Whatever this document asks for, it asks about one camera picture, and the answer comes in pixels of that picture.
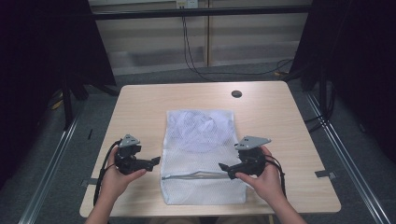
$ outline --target wall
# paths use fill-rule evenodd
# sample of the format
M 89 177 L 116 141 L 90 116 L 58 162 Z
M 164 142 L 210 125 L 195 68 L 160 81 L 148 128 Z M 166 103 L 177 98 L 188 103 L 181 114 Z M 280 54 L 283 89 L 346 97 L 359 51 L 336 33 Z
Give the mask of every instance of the wall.
M 101 3 L 92 12 L 176 8 L 176 1 Z M 310 0 L 201 0 L 199 7 L 265 7 L 309 5 Z M 294 57 L 306 13 L 186 18 L 196 67 L 277 62 Z M 98 21 L 114 75 L 187 68 L 181 18 Z

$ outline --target forearm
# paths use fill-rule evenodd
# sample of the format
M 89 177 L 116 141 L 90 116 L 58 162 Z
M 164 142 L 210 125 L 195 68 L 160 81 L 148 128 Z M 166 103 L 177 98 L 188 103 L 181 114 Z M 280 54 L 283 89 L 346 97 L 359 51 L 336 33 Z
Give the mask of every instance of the forearm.
M 85 223 L 107 224 L 108 218 L 110 217 L 111 210 L 113 209 L 116 200 L 117 199 L 105 196 L 99 197 L 95 207 L 92 209 Z
M 305 224 L 303 218 L 296 212 L 286 198 L 279 199 L 270 206 L 274 209 L 276 216 L 279 218 L 282 224 Z

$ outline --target folded white cloth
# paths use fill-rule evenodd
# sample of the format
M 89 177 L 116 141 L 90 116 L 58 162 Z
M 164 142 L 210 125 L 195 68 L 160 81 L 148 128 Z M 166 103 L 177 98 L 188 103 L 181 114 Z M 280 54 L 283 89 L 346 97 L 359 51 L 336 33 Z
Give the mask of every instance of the folded white cloth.
M 167 204 L 244 203 L 246 185 L 231 180 L 219 162 L 237 164 L 233 111 L 167 112 L 161 189 Z

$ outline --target light wood tabletop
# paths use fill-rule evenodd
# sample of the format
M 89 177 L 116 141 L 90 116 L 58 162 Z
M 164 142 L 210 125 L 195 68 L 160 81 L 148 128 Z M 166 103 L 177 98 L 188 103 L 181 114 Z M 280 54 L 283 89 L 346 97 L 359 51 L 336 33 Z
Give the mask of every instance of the light wood tabletop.
M 233 91 L 241 91 L 235 98 Z M 288 200 L 299 213 L 335 213 L 341 204 L 324 170 L 318 152 L 286 83 L 222 82 L 125 86 L 115 106 L 92 178 L 99 176 L 110 146 L 129 133 L 140 140 L 138 159 L 162 155 L 166 111 L 227 109 L 234 112 L 238 139 L 245 135 L 271 138 L 266 146 L 286 174 Z M 119 197 L 113 217 L 238 216 L 273 214 L 271 207 L 250 188 L 247 201 L 227 205 L 167 205 L 160 188 L 160 168 L 154 167 L 129 185 Z M 92 210 L 94 185 L 89 185 L 80 207 L 87 217 Z

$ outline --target hand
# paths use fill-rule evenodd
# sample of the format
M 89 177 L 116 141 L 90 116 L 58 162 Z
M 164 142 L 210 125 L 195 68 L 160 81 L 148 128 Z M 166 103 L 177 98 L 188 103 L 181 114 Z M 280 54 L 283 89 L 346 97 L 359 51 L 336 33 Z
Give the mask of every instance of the hand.
M 267 147 L 261 146 L 261 149 L 264 155 L 272 155 Z M 270 161 L 273 160 L 269 157 L 266 157 L 265 159 Z M 243 173 L 236 173 L 235 176 L 253 187 L 257 194 L 270 205 L 279 199 L 286 199 L 283 195 L 282 188 L 280 187 L 279 172 L 277 168 L 269 162 L 265 164 L 264 171 L 257 178 L 253 178 Z
M 113 199 L 114 201 L 116 201 L 120 197 L 120 195 L 126 190 L 129 183 L 136 180 L 147 172 L 146 170 L 142 169 L 129 175 L 123 175 L 122 173 L 120 173 L 114 164 L 114 156 L 116 155 L 118 149 L 118 146 L 115 146 L 113 147 L 113 149 L 111 149 L 111 153 L 107 161 L 108 169 L 102 180 L 102 187 L 100 191 L 100 197 L 106 196 L 109 197 L 109 199 Z

